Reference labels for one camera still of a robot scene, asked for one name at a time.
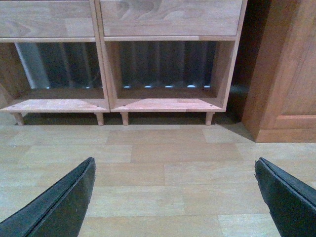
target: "wooden drawer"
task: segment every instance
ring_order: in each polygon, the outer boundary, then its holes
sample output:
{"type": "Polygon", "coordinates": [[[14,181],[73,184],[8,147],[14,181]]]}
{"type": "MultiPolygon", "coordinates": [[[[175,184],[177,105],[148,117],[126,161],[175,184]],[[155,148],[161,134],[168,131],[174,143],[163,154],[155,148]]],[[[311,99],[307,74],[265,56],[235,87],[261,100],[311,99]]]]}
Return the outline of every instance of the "wooden drawer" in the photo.
{"type": "Polygon", "coordinates": [[[242,0],[101,0],[105,36],[235,36],[242,0]]]}
{"type": "Polygon", "coordinates": [[[90,3],[0,1],[0,37],[94,37],[90,3]]]}

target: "open shelf compartment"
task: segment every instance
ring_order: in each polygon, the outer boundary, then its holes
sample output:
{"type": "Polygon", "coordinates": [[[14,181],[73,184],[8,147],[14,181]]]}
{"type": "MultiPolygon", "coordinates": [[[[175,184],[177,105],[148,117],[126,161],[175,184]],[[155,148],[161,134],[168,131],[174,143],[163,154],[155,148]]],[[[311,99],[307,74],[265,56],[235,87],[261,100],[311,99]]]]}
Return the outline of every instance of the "open shelf compartment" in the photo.
{"type": "Polygon", "coordinates": [[[105,42],[111,112],[224,112],[235,41],[105,42]]]}
{"type": "Polygon", "coordinates": [[[2,112],[110,111],[93,42],[1,43],[0,61],[2,112]]]}

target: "laminate floor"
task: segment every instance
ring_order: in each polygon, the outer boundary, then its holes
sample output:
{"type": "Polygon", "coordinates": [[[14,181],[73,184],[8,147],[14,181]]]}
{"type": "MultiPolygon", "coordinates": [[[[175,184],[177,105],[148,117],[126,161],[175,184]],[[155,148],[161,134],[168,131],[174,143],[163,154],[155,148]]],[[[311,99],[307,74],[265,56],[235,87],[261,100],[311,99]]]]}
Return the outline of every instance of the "laminate floor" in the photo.
{"type": "Polygon", "coordinates": [[[316,187],[315,143],[256,144],[225,115],[0,114],[0,221],[87,157],[96,181],[80,237],[279,237],[254,177],[265,157],[316,187]]]}

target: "shelf leg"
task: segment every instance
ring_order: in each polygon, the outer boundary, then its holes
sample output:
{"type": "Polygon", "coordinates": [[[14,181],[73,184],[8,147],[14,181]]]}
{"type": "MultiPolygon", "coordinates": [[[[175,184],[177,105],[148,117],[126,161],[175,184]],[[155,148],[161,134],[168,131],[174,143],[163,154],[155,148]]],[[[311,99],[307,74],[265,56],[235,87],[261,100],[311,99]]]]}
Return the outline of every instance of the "shelf leg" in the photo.
{"type": "Polygon", "coordinates": [[[94,113],[97,116],[98,125],[103,126],[104,125],[104,118],[103,113],[94,113]]]}
{"type": "Polygon", "coordinates": [[[15,120],[17,121],[19,126],[24,125],[23,116],[21,113],[11,113],[11,114],[15,117],[15,120]]]}
{"type": "Polygon", "coordinates": [[[128,126],[128,112],[121,112],[123,125],[128,126]]]}
{"type": "Polygon", "coordinates": [[[205,124],[207,126],[211,126],[211,123],[212,123],[212,118],[213,118],[213,115],[215,113],[214,112],[206,112],[206,119],[205,119],[205,124]]]}

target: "wooden shelf unit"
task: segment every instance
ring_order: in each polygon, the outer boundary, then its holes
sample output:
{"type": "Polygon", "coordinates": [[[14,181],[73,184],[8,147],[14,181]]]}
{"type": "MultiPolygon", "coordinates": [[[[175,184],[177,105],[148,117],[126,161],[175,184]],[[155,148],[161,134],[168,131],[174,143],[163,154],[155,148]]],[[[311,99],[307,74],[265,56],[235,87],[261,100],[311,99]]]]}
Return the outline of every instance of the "wooden shelf unit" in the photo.
{"type": "Polygon", "coordinates": [[[22,113],[95,113],[103,125],[103,113],[110,109],[94,1],[1,1],[0,13],[1,111],[12,113],[19,125],[22,113]],[[103,89],[31,89],[14,45],[18,42],[95,42],[103,89]]]}
{"type": "MultiPolygon", "coordinates": [[[[13,113],[19,124],[23,124],[23,112],[95,113],[99,125],[103,124],[102,113],[108,112],[121,113],[124,125],[128,125],[130,112],[206,112],[206,124],[210,125],[215,112],[226,110],[246,4],[247,0],[1,1],[5,17],[17,24],[0,27],[0,43],[95,42],[103,86],[103,91],[96,90],[99,92],[86,98],[85,93],[72,89],[50,90],[47,94],[45,89],[30,90],[26,85],[14,91],[12,85],[17,81],[25,84],[25,76],[4,75],[10,79],[0,81],[0,92],[9,106],[1,111],[13,113]],[[25,5],[34,11],[27,12],[25,5]],[[22,13],[17,16],[15,11],[19,10],[22,13]],[[27,20],[29,14],[34,21],[27,20]],[[215,41],[209,88],[124,88],[119,58],[119,43],[124,41],[215,41]]],[[[7,55],[4,51],[2,46],[3,57],[7,55]]],[[[14,65],[12,60],[18,57],[9,58],[11,61],[1,63],[2,71],[14,65]]]]}

